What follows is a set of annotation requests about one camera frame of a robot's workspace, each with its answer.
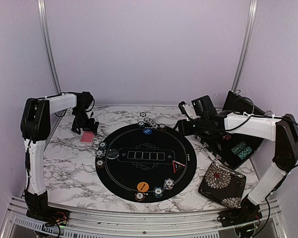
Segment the blue small blind button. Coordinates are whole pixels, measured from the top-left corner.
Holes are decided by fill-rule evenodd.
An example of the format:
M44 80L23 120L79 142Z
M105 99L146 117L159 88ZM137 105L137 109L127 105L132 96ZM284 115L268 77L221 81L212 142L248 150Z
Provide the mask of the blue small blind button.
M145 135L150 135L150 134L152 134L152 129L150 129L150 128L145 128L145 129L143 130L143 133L144 133Z

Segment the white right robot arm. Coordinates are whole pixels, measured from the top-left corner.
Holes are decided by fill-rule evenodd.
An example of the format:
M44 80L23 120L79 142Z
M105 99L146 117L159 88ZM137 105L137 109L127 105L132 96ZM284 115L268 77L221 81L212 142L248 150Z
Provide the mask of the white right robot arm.
M185 119L175 125L182 136L192 135L211 156L199 192L226 207L218 219L224 225L262 217L260 204L298 167L298 123L292 114L263 112L251 99L236 95L221 111L209 96L179 103ZM245 192L246 180L237 169L246 161L263 157L269 144L267 169Z

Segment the green fifty poker chip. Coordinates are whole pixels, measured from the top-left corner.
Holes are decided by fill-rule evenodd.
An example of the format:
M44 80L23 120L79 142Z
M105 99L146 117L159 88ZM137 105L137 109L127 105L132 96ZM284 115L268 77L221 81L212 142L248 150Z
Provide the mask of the green fifty poker chip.
M144 121L138 122L138 127L139 128L144 128L145 127L145 122Z

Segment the red poker chip stack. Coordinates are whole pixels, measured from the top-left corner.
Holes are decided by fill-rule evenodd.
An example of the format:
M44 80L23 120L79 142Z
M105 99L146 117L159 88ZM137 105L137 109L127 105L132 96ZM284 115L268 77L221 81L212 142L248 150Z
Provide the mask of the red poker chip stack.
M95 164L96 164L96 167L97 167L97 168L102 168L102 167L104 167L104 165L105 165L105 161L102 160L102 159L99 159L99 160L97 160L97 161L95 162Z

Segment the red black hundred chip stack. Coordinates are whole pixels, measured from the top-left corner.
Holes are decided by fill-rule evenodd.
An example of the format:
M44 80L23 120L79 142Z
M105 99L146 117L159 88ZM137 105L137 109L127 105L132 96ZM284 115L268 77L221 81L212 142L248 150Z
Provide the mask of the red black hundred chip stack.
M165 126L165 124L159 124L159 130L161 130L161 131L165 131L166 130L166 126Z

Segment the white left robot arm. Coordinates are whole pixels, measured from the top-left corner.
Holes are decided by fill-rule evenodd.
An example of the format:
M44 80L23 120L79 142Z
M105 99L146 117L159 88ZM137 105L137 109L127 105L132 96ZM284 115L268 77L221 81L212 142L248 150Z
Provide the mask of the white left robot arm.
M94 97L85 91L26 100L20 129L25 146L24 198L28 217L45 222L67 218L68 210L49 206L44 183L43 155L47 139L51 134L51 115L71 109L74 115L71 130L77 134L81 134L82 131L96 134L99 123L87 115L94 103Z

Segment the blue orange chip stack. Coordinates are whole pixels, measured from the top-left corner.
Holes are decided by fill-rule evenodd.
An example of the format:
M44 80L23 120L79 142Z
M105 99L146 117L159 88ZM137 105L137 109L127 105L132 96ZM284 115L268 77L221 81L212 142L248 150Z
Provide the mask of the blue orange chip stack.
M163 189L171 190L174 187L174 180L167 178L163 183Z

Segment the black white poker chip stack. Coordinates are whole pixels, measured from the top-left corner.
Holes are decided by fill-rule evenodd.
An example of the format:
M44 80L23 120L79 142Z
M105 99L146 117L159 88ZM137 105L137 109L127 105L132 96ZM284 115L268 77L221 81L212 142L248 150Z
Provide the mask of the black white poker chip stack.
M104 156L104 152L102 150L97 150L95 153L96 158L102 158Z

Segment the red playing card deck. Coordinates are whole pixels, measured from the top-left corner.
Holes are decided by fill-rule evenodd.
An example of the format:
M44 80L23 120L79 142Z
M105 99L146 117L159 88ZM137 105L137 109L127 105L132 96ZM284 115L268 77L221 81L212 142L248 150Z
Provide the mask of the red playing card deck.
M92 143L94 140L94 133L91 131L85 131L80 139L81 143Z

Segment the orange big blind button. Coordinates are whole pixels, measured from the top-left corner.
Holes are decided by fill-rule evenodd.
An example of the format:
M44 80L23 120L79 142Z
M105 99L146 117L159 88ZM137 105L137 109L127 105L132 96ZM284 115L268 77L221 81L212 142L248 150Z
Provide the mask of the orange big blind button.
M144 181L139 182L137 184L137 190L139 192L147 192L149 190L149 184L147 182L144 182Z

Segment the red triangular marker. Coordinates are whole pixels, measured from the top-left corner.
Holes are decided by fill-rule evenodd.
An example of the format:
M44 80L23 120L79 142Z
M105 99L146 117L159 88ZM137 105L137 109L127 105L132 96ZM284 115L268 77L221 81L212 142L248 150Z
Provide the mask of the red triangular marker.
M172 166L173 166L173 172L174 173L176 173L178 170L186 167L185 164L180 163L178 161L172 161Z

